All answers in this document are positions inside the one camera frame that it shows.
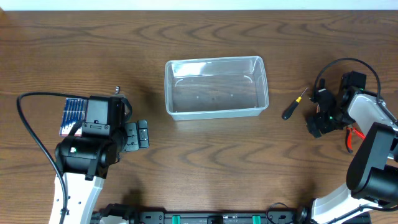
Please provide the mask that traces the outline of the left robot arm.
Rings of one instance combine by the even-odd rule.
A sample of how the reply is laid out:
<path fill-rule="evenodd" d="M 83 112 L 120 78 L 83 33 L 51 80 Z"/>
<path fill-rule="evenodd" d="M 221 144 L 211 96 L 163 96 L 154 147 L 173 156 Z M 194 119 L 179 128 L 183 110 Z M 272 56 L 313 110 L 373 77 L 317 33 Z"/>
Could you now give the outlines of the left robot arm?
<path fill-rule="evenodd" d="M 131 116 L 124 95 L 66 99 L 51 223 L 89 223 L 109 167 L 121 153 L 149 147 L 147 121 Z"/>

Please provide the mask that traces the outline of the black yellow screwdriver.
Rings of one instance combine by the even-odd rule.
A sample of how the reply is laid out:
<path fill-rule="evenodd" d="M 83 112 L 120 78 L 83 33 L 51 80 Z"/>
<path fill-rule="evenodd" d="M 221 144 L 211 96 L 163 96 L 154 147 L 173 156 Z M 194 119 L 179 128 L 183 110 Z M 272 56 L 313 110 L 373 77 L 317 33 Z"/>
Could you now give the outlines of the black yellow screwdriver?
<path fill-rule="evenodd" d="M 308 87 L 304 89 L 304 91 L 285 109 L 285 111 L 282 113 L 282 119 L 283 120 L 288 120 L 293 112 L 295 111 L 296 107 L 299 105 L 299 103 L 302 100 L 303 95 L 306 93 L 308 90 Z"/>

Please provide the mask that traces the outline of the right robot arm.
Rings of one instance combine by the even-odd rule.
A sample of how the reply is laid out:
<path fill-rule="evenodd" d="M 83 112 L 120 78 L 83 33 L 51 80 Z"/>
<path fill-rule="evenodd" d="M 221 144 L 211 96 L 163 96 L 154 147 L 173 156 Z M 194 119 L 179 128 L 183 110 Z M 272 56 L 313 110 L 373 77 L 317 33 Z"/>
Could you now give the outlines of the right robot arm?
<path fill-rule="evenodd" d="M 359 126 L 364 139 L 348 167 L 346 182 L 332 193 L 316 198 L 296 216 L 296 223 L 370 223 L 369 212 L 397 210 L 397 121 L 379 92 L 365 89 L 366 75 L 342 76 L 337 96 L 317 77 L 312 101 L 318 111 L 307 118 L 315 137 Z"/>

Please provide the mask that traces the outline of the chrome offset wrench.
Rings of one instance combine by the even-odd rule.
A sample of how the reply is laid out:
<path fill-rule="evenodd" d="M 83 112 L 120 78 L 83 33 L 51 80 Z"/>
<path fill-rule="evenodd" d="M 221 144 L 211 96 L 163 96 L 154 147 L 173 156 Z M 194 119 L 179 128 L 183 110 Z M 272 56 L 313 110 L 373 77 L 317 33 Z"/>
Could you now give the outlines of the chrome offset wrench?
<path fill-rule="evenodd" d="M 115 87 L 115 95 L 120 93 L 120 86 Z"/>

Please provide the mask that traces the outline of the red-handled pliers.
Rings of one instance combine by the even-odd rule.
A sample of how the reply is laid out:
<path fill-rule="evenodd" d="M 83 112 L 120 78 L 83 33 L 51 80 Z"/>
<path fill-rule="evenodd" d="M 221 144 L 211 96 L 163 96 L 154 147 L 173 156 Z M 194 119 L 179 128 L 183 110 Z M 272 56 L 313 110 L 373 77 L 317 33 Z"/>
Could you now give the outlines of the red-handled pliers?
<path fill-rule="evenodd" d="M 348 125 L 346 127 L 346 137 L 345 137 L 345 144 L 346 144 L 346 149 L 347 151 L 352 154 L 353 150 L 352 150 L 352 145 L 351 145 L 351 140 L 352 140 L 352 135 L 357 135 L 359 138 L 361 138 L 362 140 L 365 139 L 365 135 L 359 131 L 358 129 L 356 129 L 354 126 L 352 125 Z"/>

